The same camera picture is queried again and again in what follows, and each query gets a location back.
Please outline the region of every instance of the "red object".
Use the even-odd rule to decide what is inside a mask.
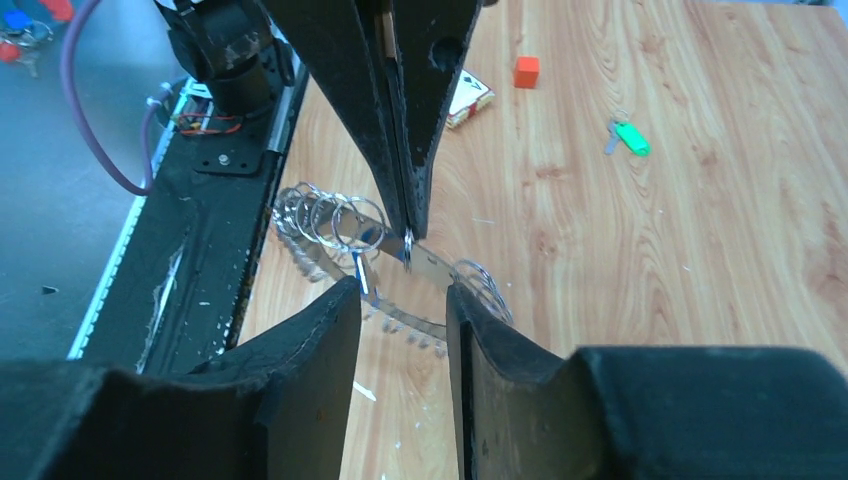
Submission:
[[[42,5],[50,10],[53,20],[57,22],[70,22],[74,19],[74,6],[71,0],[39,0]]]
[[[539,68],[537,57],[518,57],[513,72],[513,85],[517,88],[535,88],[539,80]]]
[[[21,58],[21,49],[11,43],[0,43],[0,60],[12,63]]]

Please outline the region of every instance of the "wood grain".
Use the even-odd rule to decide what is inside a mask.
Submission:
[[[800,345],[848,371],[848,35],[835,11],[503,0],[475,35],[466,67],[498,97],[445,133],[424,243],[485,265],[522,333],[562,356]],[[517,55],[540,57],[535,90],[512,88]],[[603,155],[616,108],[650,157]],[[378,198],[314,85],[282,184],[302,180]],[[383,286],[442,318],[444,296],[396,263],[378,260]],[[325,288],[269,236],[242,339]],[[380,323],[362,327],[356,380],[377,400],[353,393],[342,478],[456,478],[447,361]]]

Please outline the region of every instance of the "scratch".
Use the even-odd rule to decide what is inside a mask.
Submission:
[[[360,385],[360,384],[359,384],[359,382],[357,382],[356,380],[354,380],[354,381],[353,381],[353,388],[354,388],[354,390],[356,390],[357,392],[359,392],[359,393],[361,393],[361,394],[365,395],[365,398],[367,398],[367,399],[371,400],[372,402],[376,402],[376,401],[377,401],[377,397],[375,397],[375,396],[374,396],[374,392],[372,392],[371,390],[368,390],[367,388],[363,387],[363,386],[362,386],[362,385]]]
[[[147,324],[147,338],[144,339],[144,350],[141,352],[141,358],[135,363],[135,370],[139,374],[143,373],[144,367],[147,366],[147,359],[150,357],[150,351],[153,350],[156,334],[159,333],[159,326],[162,323],[165,306],[168,304],[168,297],[177,288],[177,270],[180,268],[183,259],[184,248],[185,242],[171,255],[168,275],[161,284],[153,289],[153,313],[150,316],[150,323]]]

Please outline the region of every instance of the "orange cube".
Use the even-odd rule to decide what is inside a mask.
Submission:
[[[513,72],[513,84],[516,88],[535,88],[539,80],[539,59],[537,57],[518,57]]]

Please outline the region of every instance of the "key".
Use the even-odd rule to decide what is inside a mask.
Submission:
[[[18,59],[18,63],[29,70],[29,74],[32,78],[38,78],[38,65],[36,65],[38,57],[38,52],[26,52]]]
[[[609,130],[610,132],[610,140],[609,142],[607,142],[607,148],[604,149],[604,154],[606,155],[612,155],[612,152],[615,151],[615,147],[618,146],[618,142],[621,141],[621,138],[615,131],[617,126],[618,124],[615,122],[615,120],[610,120],[609,125],[607,125],[607,130]]]

